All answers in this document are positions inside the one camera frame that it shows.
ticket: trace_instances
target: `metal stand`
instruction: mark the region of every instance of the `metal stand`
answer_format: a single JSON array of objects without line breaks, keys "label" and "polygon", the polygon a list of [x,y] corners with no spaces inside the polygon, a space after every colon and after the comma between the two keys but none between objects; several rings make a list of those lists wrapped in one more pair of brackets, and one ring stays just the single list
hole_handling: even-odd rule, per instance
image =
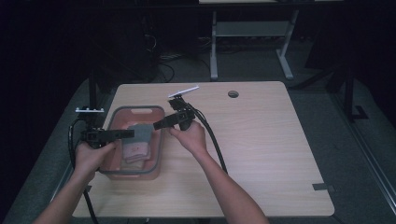
[{"label": "metal stand", "polygon": [[285,42],[281,49],[276,50],[276,55],[285,77],[287,79],[293,79],[293,74],[290,71],[285,55],[298,13],[299,10],[294,10],[289,21],[217,21],[217,12],[214,11],[212,21],[212,50],[210,52],[211,81],[216,81],[219,78],[216,57],[217,36],[285,36]]}]

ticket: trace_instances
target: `background table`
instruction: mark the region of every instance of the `background table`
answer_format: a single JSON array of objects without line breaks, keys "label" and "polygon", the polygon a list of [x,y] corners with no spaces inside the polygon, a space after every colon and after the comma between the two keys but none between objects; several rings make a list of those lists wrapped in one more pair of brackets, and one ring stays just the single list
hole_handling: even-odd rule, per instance
[{"label": "background table", "polygon": [[[174,111],[167,95],[195,86],[121,85],[108,111],[123,105],[159,105]],[[218,139],[230,176],[269,217],[330,216],[327,190],[314,190],[322,177],[293,105],[281,82],[202,83],[185,95],[201,110]],[[239,97],[230,98],[229,91]],[[217,160],[210,137],[208,150]],[[168,132],[163,136],[160,175],[152,181],[114,181],[96,174],[90,196],[99,217],[223,217],[194,157]],[[88,217],[81,198],[75,217]]]}]

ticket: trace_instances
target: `table hole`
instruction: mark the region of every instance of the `table hole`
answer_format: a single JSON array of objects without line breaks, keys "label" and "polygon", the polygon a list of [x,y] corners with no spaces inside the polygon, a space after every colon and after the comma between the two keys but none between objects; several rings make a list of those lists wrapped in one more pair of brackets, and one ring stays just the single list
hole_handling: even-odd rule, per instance
[{"label": "table hole", "polygon": [[239,92],[237,91],[229,91],[228,92],[228,96],[230,96],[231,98],[236,98],[239,96]]}]

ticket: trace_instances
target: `gray carpet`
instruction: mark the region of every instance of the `gray carpet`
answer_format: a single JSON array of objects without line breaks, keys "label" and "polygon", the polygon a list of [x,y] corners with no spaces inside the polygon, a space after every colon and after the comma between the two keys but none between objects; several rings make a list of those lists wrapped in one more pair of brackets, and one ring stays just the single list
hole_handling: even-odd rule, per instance
[{"label": "gray carpet", "polygon": [[[304,68],[311,44],[292,42],[287,54],[294,80],[286,80],[276,58],[277,42],[261,42],[260,46],[218,55],[219,81],[278,80],[293,86],[312,77],[318,70]],[[179,59],[167,63],[175,69],[172,82],[207,82],[209,54],[200,60]],[[167,76],[168,67],[161,66]],[[396,223],[380,188],[376,184],[359,144],[350,131],[350,125],[358,128],[373,150],[389,181],[396,185],[396,134],[382,112],[375,105],[370,92],[356,82],[355,105],[361,105],[369,119],[346,121],[337,99],[342,93],[331,95],[324,90],[327,78],[301,91],[290,91],[290,98],[304,128],[308,143],[317,161],[325,183],[332,187],[330,195],[335,207],[334,217],[271,217],[271,223]],[[5,223],[30,223],[47,206],[68,165],[67,128],[76,118],[74,109],[88,103],[87,81],[81,84],[70,100],[58,125],[43,149],[35,168],[30,173],[18,198],[9,211]],[[100,105],[107,109],[111,94],[99,94]],[[144,223],[143,218],[99,218],[100,223]],[[73,218],[72,223],[92,223],[88,218]],[[197,223],[194,219],[151,219],[153,223]],[[226,223],[223,218],[210,223]]]}]

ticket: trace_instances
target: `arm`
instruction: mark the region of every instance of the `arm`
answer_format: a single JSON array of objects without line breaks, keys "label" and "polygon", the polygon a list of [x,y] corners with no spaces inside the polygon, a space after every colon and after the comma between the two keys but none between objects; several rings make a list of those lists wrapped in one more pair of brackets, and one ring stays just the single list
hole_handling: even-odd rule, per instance
[{"label": "arm", "polygon": [[99,149],[92,149],[87,143],[80,144],[75,171],[35,223],[68,223],[85,187],[94,178],[106,154],[114,148],[114,143]]},{"label": "arm", "polygon": [[203,168],[228,223],[269,223],[256,202],[209,155],[205,129],[198,122],[193,121],[187,131],[169,129],[169,133],[191,152]]}]

